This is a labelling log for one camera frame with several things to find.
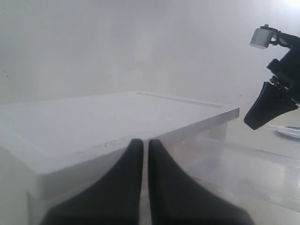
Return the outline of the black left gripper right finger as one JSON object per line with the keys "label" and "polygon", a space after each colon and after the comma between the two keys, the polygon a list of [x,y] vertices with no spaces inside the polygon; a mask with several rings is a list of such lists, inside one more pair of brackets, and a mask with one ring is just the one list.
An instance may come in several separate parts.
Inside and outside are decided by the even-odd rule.
{"label": "black left gripper right finger", "polygon": [[154,225],[252,225],[242,208],[212,194],[174,161],[160,140],[150,140],[148,187]]}

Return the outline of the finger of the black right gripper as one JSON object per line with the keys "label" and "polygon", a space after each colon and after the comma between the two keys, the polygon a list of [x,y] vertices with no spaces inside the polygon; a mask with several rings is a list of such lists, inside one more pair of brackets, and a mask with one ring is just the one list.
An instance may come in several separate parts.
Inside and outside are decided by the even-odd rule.
{"label": "finger of the black right gripper", "polygon": [[297,104],[286,94],[277,89],[277,116],[297,110]]}
{"label": "finger of the black right gripper", "polygon": [[258,129],[277,116],[277,89],[264,82],[262,90],[244,118],[251,129]]}

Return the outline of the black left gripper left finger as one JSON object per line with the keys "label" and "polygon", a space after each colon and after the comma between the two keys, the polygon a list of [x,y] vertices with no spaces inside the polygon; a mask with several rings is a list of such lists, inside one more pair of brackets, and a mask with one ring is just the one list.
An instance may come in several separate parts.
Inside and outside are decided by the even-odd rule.
{"label": "black left gripper left finger", "polygon": [[143,142],[133,139],[117,163],[92,186],[51,208],[43,225],[137,225]]}

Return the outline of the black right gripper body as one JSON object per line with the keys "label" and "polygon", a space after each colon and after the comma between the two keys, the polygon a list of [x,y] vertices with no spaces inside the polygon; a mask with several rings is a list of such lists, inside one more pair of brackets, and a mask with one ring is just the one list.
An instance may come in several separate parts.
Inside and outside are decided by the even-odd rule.
{"label": "black right gripper body", "polygon": [[278,32],[271,44],[288,48],[289,51],[282,59],[273,59],[267,66],[267,69],[273,73],[270,82],[298,104],[300,102],[300,38]]}

